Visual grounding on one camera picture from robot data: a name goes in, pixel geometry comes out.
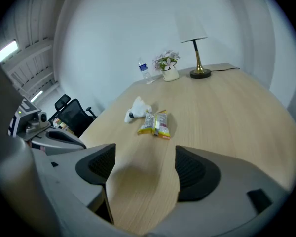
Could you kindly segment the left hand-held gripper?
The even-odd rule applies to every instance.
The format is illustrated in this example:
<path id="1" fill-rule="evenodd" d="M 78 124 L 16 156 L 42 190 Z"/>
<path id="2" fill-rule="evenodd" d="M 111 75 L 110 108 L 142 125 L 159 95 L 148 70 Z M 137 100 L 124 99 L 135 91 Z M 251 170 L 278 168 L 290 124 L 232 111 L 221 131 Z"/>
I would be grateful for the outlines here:
<path id="1" fill-rule="evenodd" d="M 7 134 L 11 137 L 33 138 L 32 148 L 40 149 L 47 155 L 58 155 L 86 149 L 86 146 L 78 139 L 61 131 L 48 131 L 46 136 L 36 136 L 51 126 L 46 112 L 35 106 L 27 98 L 23 98 L 15 112 Z"/>

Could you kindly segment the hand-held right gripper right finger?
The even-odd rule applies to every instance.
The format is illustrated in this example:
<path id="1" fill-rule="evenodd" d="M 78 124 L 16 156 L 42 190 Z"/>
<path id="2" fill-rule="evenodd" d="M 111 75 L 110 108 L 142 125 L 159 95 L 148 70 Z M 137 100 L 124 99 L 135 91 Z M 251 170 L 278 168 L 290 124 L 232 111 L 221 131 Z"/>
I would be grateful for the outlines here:
<path id="1" fill-rule="evenodd" d="M 176 146 L 180 191 L 150 237 L 252 237 L 277 214 L 288 192 L 238 158 Z"/>

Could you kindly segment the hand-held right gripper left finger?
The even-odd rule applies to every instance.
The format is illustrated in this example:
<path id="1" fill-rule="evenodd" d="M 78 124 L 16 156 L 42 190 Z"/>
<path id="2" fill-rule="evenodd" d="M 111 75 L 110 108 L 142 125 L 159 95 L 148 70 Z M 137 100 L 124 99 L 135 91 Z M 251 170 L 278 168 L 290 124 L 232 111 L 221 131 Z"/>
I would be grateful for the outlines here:
<path id="1" fill-rule="evenodd" d="M 133 236 L 114 226 L 106 193 L 106 181 L 115 165 L 115 144 L 50 156 L 32 151 L 62 236 Z"/>

